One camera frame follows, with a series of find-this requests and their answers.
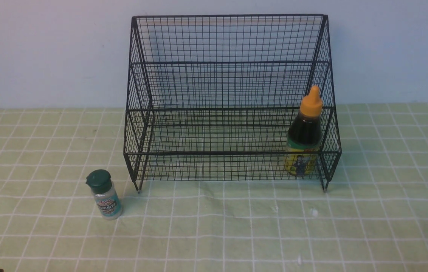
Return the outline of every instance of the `green jar lid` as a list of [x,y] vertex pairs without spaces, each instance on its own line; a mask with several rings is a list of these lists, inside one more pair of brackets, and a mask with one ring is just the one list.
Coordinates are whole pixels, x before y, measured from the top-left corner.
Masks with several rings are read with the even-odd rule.
[[86,177],[86,184],[90,186],[93,193],[106,193],[112,188],[112,176],[107,170],[98,169]]

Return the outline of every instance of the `orange bottle cap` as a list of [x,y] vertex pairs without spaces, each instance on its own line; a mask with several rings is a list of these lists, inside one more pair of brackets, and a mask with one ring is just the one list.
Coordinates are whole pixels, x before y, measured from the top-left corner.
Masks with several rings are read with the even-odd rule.
[[300,112],[309,117],[317,117],[321,114],[322,106],[323,100],[320,98],[320,88],[314,85],[311,87],[309,94],[303,98]]

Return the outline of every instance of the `metal wire shelf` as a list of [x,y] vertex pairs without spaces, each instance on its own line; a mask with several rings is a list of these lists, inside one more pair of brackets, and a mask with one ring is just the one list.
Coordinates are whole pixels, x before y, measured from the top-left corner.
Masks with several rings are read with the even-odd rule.
[[302,178],[326,190],[341,155],[328,16],[133,17],[124,157],[136,189],[146,179],[293,178],[286,133],[312,85],[323,140]]

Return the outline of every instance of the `bottle label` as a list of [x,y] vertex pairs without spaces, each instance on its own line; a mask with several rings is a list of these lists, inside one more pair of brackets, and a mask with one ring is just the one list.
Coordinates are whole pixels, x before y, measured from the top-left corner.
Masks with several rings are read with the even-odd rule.
[[120,211],[120,201],[116,193],[109,198],[96,199],[95,201],[102,215],[113,216]]
[[[302,146],[288,140],[288,152],[317,152],[319,144],[316,146]],[[296,177],[303,177],[311,174],[315,170],[316,154],[288,154],[285,159],[285,169]]]

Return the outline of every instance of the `spice jar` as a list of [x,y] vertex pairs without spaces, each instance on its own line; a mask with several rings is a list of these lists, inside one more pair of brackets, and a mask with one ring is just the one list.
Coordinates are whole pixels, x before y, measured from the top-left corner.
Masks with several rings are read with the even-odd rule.
[[106,220],[117,219],[122,214],[122,205],[118,199],[112,176],[107,170],[98,169],[86,177],[86,184],[90,186],[93,198]]

